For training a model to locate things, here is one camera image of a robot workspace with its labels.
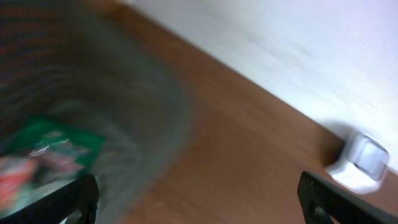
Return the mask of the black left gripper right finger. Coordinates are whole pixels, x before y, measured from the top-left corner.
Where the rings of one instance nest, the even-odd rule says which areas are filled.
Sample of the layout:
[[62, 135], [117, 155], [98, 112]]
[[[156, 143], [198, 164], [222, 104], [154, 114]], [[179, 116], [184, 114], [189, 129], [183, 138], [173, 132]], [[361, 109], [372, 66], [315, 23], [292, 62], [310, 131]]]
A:
[[397, 217], [344, 191], [311, 172], [303, 171], [297, 188], [306, 224], [397, 224]]

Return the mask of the green 3M gloves packet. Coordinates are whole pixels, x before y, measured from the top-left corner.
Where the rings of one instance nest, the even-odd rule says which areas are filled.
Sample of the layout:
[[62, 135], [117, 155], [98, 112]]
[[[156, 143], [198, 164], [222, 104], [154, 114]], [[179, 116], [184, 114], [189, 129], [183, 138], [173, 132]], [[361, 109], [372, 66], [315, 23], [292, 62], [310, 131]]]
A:
[[10, 127], [1, 123], [1, 158], [37, 161], [31, 181], [17, 200], [38, 200], [88, 173], [103, 143], [97, 134], [48, 119], [34, 118]]

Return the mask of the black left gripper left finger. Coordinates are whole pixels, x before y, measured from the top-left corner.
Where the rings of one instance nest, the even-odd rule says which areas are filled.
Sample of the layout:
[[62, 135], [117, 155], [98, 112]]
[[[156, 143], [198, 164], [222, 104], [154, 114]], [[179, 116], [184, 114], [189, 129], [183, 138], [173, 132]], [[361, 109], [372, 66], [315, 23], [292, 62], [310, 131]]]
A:
[[23, 209], [1, 219], [1, 224], [58, 224], [75, 211], [79, 223], [94, 224], [100, 192], [93, 174], [86, 174]]

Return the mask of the orange Kleenex tissue pack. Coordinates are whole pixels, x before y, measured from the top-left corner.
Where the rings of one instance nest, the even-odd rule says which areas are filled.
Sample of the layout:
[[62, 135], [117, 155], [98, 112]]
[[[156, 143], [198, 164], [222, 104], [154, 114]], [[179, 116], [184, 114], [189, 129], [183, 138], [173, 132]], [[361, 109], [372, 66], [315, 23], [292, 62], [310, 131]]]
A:
[[1, 158], [1, 211], [14, 206], [20, 190], [28, 184], [37, 167], [37, 161], [28, 157]]

